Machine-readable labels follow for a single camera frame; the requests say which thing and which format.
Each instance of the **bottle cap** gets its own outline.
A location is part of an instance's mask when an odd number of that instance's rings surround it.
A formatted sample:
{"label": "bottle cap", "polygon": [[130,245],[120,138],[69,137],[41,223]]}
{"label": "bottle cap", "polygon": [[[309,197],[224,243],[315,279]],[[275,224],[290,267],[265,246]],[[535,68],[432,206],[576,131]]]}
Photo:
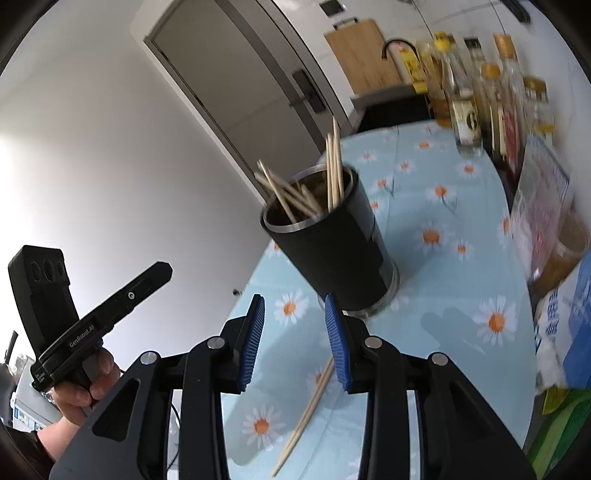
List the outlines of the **bottle cap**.
{"label": "bottle cap", "polygon": [[485,63],[480,69],[480,74],[488,80],[496,80],[501,76],[501,69],[494,63]]}
{"label": "bottle cap", "polygon": [[438,51],[450,51],[452,49],[452,45],[449,43],[449,40],[446,38],[438,38],[435,41],[435,48]]}
{"label": "bottle cap", "polygon": [[546,88],[546,82],[543,81],[541,78],[535,79],[535,92],[537,94],[548,93]]}
{"label": "bottle cap", "polygon": [[537,78],[536,77],[529,77],[529,76],[523,77],[523,86],[525,88],[529,88],[529,89],[535,90],[536,84],[537,84]]}
{"label": "bottle cap", "polygon": [[464,43],[467,48],[482,48],[478,37],[464,37]]}
{"label": "bottle cap", "polygon": [[547,88],[546,88],[546,82],[538,77],[531,77],[531,76],[523,77],[523,85],[525,87],[525,93],[529,97],[533,97],[534,92],[535,92],[535,97],[538,100],[542,100],[542,99],[544,99],[544,97],[546,97],[548,95]]}
{"label": "bottle cap", "polygon": [[494,35],[497,50],[502,59],[517,59],[515,46],[509,35],[497,33]]}

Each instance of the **wooden cutting board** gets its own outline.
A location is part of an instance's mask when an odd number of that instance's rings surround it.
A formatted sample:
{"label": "wooden cutting board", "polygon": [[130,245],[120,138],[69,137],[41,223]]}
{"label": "wooden cutting board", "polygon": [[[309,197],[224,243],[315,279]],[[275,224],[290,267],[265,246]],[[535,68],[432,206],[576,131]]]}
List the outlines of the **wooden cutting board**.
{"label": "wooden cutting board", "polygon": [[402,84],[393,59],[382,59],[384,36],[374,20],[355,19],[324,37],[356,94]]}

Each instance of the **black cylindrical holder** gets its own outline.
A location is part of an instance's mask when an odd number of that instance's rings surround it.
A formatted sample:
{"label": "black cylindrical holder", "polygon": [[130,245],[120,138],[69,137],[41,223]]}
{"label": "black cylindrical holder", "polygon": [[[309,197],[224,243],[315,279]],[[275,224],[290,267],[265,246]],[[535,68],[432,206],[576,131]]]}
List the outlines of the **black cylindrical holder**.
{"label": "black cylindrical holder", "polygon": [[343,167],[344,199],[331,212],[325,164],[298,173],[290,180],[296,182],[310,189],[323,212],[291,223],[273,196],[262,211],[262,227],[322,300],[332,293],[344,311],[358,318],[377,313],[394,298],[400,277],[359,175]]}

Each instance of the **metal screw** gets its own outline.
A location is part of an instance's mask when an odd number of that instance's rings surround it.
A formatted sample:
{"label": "metal screw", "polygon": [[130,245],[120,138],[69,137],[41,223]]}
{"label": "metal screw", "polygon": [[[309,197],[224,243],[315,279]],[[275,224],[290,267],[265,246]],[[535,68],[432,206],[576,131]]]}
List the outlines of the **metal screw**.
{"label": "metal screw", "polygon": [[157,359],[158,354],[156,352],[144,352],[142,353],[142,356],[139,357],[139,361],[144,365],[152,365]]}
{"label": "metal screw", "polygon": [[440,367],[447,365],[448,360],[449,358],[447,358],[447,355],[443,353],[434,353],[431,357],[431,362],[433,362],[435,365],[439,365]]}
{"label": "metal screw", "polygon": [[367,348],[380,348],[382,346],[382,341],[378,337],[367,337],[365,339],[365,346]]}
{"label": "metal screw", "polygon": [[212,350],[219,350],[226,344],[226,341],[222,337],[211,337],[207,341],[207,346]]}

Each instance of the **light blue tablecloth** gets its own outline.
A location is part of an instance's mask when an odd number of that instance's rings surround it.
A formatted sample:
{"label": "light blue tablecloth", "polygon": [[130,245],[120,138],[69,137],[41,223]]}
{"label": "light blue tablecloth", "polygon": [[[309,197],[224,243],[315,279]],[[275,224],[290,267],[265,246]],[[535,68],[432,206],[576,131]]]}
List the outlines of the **light blue tablecloth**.
{"label": "light blue tablecloth", "polygon": [[[447,353],[522,444],[534,399],[532,315],[490,159],[463,159],[451,131],[421,122],[344,139],[343,162],[359,172],[402,277],[369,331],[402,353]],[[223,398],[233,480],[268,477],[330,355],[316,293],[273,244],[230,317],[245,314],[255,293],[267,312],[252,383]],[[277,478],[355,480],[365,409],[366,395],[345,394],[333,375]],[[410,412],[411,477],[418,479]]]}

